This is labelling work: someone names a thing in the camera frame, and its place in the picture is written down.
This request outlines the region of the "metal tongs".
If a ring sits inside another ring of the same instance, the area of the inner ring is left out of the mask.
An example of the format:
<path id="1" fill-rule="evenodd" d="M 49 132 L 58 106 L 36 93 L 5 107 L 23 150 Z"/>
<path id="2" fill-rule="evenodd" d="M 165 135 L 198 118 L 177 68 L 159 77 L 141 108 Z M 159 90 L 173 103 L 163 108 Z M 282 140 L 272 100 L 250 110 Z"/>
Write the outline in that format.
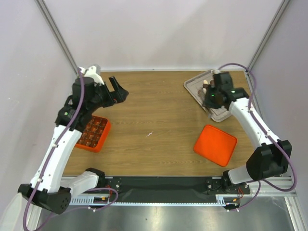
<path id="1" fill-rule="evenodd" d="M 204 107 L 208 111 L 209 117 L 212 120 L 215 120 L 216 119 L 215 111 L 212 108 L 210 108 L 206 102 L 204 102 Z"/>

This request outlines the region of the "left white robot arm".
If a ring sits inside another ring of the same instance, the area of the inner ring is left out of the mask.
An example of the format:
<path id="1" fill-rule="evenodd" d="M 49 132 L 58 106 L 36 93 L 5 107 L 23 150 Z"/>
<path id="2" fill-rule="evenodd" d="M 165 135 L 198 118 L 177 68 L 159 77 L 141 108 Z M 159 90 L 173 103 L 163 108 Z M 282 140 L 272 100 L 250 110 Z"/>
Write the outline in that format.
<path id="1" fill-rule="evenodd" d="M 62 214 L 71 199 L 93 190 L 102 192 L 106 187 L 105 173 L 88 168 L 81 175 L 62 181 L 62 174 L 70 154 L 81 138 L 92 114 L 100 107 L 122 103 L 128 91 L 114 76 L 109 78 L 114 90 L 93 77 L 77 78 L 63 108 L 58 112 L 52 140 L 45 157 L 30 183 L 21 184 L 18 192 L 31 204 Z"/>

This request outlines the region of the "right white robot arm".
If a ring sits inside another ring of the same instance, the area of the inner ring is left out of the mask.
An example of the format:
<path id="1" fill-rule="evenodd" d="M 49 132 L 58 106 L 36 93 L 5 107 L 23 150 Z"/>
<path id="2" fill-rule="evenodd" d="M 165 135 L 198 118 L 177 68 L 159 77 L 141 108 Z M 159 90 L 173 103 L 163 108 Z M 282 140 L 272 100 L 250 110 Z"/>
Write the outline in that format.
<path id="1" fill-rule="evenodd" d="M 265 180 L 287 172 L 292 151 L 290 142 L 281 140 L 271 131 L 252 106 L 245 89 L 234 87 L 229 72 L 212 74 L 203 104 L 207 108 L 223 107 L 229 111 L 255 148 L 245 165 L 224 172 L 225 179 L 221 182 L 224 192 L 233 193 L 241 183 Z"/>

